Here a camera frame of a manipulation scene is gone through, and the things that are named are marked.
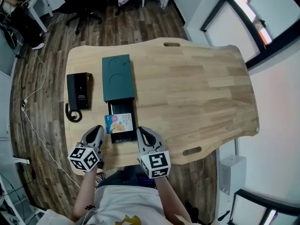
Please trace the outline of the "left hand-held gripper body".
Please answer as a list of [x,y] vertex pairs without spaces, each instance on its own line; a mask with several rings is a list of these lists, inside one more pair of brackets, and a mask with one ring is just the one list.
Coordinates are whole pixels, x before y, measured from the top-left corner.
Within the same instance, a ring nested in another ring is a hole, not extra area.
[[75,169],[83,172],[90,172],[94,167],[103,169],[105,163],[104,155],[101,152],[102,144],[103,138],[96,139],[91,143],[81,139],[70,150],[68,154],[69,162]]

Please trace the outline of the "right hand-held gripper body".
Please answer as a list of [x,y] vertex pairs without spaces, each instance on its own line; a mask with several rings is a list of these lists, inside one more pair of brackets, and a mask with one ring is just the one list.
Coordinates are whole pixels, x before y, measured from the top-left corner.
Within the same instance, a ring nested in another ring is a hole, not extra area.
[[166,177],[170,172],[169,151],[161,144],[142,145],[139,148],[138,161],[150,179]]

